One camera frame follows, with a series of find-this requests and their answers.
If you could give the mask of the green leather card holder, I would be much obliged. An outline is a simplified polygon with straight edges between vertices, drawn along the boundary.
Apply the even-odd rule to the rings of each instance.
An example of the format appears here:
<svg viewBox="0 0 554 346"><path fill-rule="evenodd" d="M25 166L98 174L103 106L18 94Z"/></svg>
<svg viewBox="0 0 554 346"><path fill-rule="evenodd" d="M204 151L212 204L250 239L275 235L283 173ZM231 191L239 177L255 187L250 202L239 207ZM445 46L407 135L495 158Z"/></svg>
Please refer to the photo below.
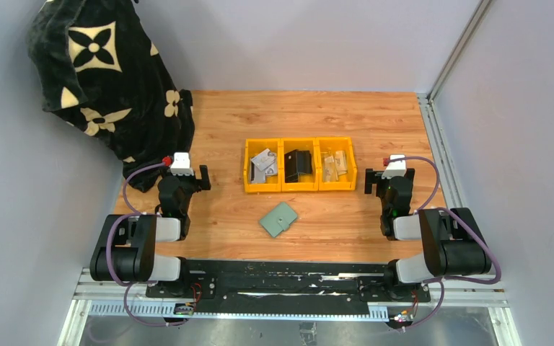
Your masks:
<svg viewBox="0 0 554 346"><path fill-rule="evenodd" d="M298 219L298 214L285 202L279 203L274 209L259 220L259 224L267 233L276 238L287 231Z"/></svg>

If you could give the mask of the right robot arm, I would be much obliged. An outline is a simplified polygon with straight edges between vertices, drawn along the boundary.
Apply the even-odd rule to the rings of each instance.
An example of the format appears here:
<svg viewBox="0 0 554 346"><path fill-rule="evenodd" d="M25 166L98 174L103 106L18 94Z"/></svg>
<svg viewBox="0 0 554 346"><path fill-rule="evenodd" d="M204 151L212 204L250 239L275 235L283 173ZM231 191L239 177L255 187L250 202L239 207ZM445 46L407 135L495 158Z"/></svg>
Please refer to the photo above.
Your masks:
<svg viewBox="0 0 554 346"><path fill-rule="evenodd" d="M397 173L365 171L364 192L381 202L380 229L391 241L419 240L420 254L390 261L384 286L401 288L434 278L470 279L493 266L487 245L469 208L410 209L414 169Z"/></svg>

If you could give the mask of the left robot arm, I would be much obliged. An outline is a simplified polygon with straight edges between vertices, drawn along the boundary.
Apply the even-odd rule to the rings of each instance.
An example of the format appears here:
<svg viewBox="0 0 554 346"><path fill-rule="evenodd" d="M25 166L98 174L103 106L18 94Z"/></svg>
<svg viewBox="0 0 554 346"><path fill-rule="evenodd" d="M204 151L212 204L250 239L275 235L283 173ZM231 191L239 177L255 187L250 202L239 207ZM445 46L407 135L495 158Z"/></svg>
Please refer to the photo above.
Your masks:
<svg viewBox="0 0 554 346"><path fill-rule="evenodd" d="M185 277L185 258L158 255L156 244L186 239L192 196L211 189L208 167L200 165L199 169L199 178L192 169L187 174L176 169L159 181L156 213L133 211L105 218L89 264L93 280L126 285Z"/></svg>

